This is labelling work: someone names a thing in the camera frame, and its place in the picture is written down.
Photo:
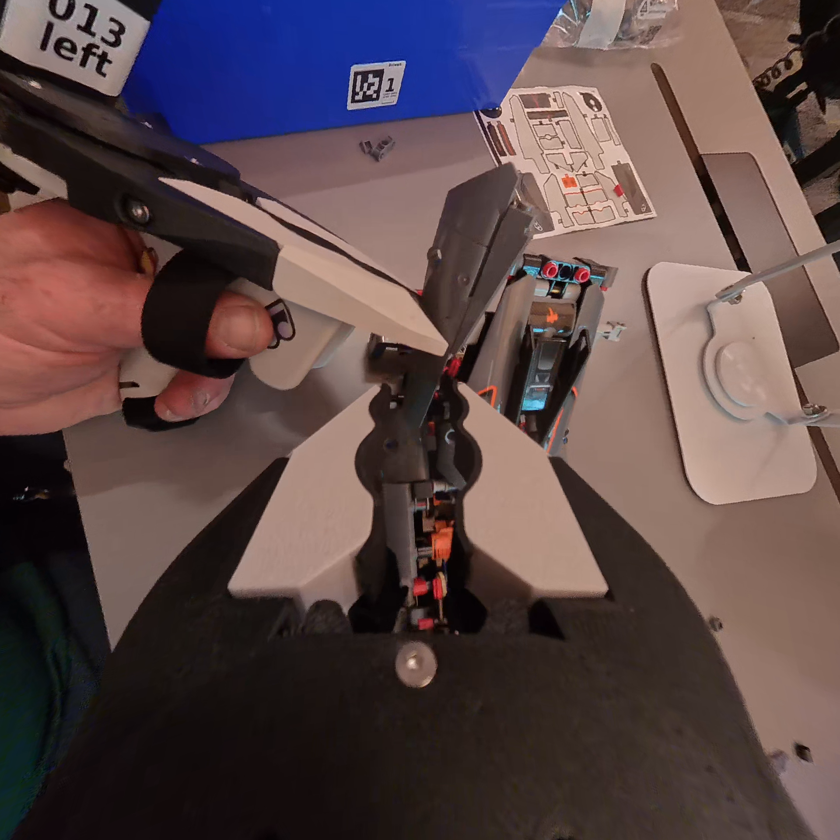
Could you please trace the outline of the white book stand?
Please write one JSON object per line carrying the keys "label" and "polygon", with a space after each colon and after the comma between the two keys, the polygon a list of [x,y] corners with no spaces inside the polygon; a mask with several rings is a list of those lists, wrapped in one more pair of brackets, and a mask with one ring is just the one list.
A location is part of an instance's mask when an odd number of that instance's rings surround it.
{"label": "white book stand", "polygon": [[800,400],[767,284],[837,251],[835,241],[751,275],[674,262],[648,270],[681,458],[700,499],[719,506],[813,488],[809,429],[838,427],[838,411]]}

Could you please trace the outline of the cluster of black lego pieces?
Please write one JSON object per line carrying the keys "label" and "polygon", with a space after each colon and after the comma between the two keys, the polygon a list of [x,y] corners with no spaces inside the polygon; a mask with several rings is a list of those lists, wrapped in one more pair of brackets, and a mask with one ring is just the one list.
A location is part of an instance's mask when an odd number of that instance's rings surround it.
{"label": "cluster of black lego pieces", "polygon": [[811,749],[800,742],[793,742],[788,749],[772,749],[767,753],[767,759],[779,776],[790,774],[801,766],[813,765]]}

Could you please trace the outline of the blue bin with white label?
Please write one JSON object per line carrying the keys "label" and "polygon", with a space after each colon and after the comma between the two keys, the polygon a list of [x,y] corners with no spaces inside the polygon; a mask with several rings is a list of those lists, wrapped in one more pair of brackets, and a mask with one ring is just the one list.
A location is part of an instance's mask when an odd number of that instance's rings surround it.
{"label": "blue bin with white label", "polygon": [[196,144],[488,109],[561,4],[163,2],[122,97]]}

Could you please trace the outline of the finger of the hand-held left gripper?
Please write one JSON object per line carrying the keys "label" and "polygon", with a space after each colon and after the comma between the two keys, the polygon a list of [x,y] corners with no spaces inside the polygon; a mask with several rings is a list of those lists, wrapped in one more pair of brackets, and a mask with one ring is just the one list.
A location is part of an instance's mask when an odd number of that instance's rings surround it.
{"label": "finger of the hand-held left gripper", "polygon": [[277,199],[254,203],[181,178],[161,182],[273,239],[280,267],[272,286],[293,301],[417,301],[370,257]]}
{"label": "finger of the hand-held left gripper", "polygon": [[285,301],[394,343],[441,356],[448,347],[413,294],[330,252],[284,245],[272,287]]}

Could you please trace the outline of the grey lego vehicle model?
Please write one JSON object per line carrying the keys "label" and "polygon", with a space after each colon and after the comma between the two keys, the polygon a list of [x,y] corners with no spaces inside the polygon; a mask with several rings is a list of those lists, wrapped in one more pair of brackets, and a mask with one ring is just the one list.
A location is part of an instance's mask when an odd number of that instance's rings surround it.
{"label": "grey lego vehicle model", "polygon": [[471,566],[455,543],[456,503],[476,465],[459,444],[453,415],[455,384],[465,383],[547,456],[561,457],[569,421],[596,338],[605,294],[618,269],[591,259],[568,262],[524,255],[487,310],[479,331],[446,363],[444,386],[433,395],[423,442],[431,453],[432,478],[413,486],[415,552],[404,563],[393,549],[405,582],[404,612],[418,631],[472,632],[487,609],[467,590]]}

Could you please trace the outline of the black desk mat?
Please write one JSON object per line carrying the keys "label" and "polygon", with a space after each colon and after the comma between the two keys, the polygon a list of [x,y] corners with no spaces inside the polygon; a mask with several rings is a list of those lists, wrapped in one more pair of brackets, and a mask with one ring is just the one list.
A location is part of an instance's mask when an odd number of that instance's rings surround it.
{"label": "black desk mat", "polygon": [[[797,256],[754,156],[701,153],[664,69],[656,63],[651,69],[736,267],[765,270]],[[837,336],[803,268],[771,280],[767,288],[794,368],[838,351]]]}

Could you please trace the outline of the clear plastic parts bag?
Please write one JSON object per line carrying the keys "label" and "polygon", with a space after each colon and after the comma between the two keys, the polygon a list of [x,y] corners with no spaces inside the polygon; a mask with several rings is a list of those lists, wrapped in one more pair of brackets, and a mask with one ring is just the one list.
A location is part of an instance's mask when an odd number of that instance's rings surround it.
{"label": "clear plastic parts bag", "polygon": [[678,1],[565,1],[543,47],[595,50],[666,46],[679,36]]}

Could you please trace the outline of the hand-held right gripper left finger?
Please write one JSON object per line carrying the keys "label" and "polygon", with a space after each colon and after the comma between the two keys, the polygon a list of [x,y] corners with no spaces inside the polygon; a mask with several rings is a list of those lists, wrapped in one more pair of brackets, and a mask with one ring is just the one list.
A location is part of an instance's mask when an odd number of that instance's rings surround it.
{"label": "hand-held right gripper left finger", "polygon": [[361,590],[356,555],[374,501],[355,456],[374,429],[372,386],[291,453],[227,588],[247,599],[288,597],[303,611],[331,601],[347,612]]}

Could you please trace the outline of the white sticker sheet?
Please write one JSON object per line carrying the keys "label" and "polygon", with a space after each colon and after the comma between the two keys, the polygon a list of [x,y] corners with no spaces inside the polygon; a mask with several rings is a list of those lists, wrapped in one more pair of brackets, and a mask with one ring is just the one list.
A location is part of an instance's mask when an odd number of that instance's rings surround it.
{"label": "white sticker sheet", "polygon": [[496,163],[520,174],[534,239],[657,216],[595,88],[513,88],[500,106],[475,116]]}

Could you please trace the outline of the grey lego wing assembly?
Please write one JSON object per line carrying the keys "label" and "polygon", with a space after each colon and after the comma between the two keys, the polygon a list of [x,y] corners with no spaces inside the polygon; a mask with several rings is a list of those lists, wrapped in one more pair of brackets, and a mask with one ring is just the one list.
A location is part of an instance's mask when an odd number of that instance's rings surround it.
{"label": "grey lego wing assembly", "polygon": [[446,362],[467,343],[531,236],[532,211],[518,198],[513,164],[485,171],[447,194],[427,256],[421,308],[444,338],[406,384],[410,423],[419,425]]}

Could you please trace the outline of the person's left hand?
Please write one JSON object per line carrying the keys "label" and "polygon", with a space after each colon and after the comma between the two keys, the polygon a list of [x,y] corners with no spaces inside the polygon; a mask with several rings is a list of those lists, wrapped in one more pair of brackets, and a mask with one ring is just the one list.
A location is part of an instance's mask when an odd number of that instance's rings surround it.
{"label": "person's left hand", "polygon": [[156,258],[141,236],[61,200],[1,219],[1,435],[50,434],[121,408]]}

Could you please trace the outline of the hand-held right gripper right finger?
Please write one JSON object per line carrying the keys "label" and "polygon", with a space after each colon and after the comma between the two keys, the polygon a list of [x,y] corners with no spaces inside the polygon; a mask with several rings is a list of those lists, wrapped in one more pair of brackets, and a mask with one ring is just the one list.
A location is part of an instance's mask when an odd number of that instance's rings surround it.
{"label": "hand-held right gripper right finger", "polygon": [[458,393],[480,461],[463,496],[469,591],[488,610],[505,602],[603,598],[607,582],[550,457],[466,384]]}

